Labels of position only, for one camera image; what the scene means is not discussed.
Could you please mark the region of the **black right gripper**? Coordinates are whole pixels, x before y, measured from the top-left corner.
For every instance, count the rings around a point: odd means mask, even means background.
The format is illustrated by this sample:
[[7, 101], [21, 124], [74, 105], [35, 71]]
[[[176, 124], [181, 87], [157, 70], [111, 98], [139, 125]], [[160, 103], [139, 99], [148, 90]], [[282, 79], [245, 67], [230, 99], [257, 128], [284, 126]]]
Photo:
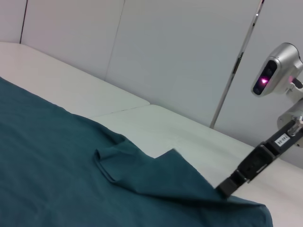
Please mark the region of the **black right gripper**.
[[244, 183], [253, 180], [302, 137], [303, 124], [291, 120], [269, 139], [256, 146], [238, 165], [237, 169], [215, 189], [224, 198], [230, 197]]

